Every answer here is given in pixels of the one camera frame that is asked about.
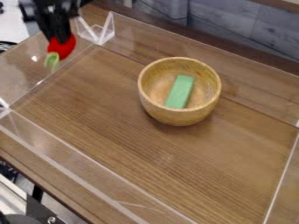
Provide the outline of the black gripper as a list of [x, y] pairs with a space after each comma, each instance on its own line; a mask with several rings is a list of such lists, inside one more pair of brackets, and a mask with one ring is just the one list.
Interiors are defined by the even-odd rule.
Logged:
[[[54, 35], [60, 44], [64, 44], [70, 37], [70, 21], [78, 15], [80, 0], [32, 0], [33, 8], [41, 14], [36, 15], [36, 23], [42, 35], [50, 39]], [[54, 16], [54, 29], [52, 26], [52, 15]]]

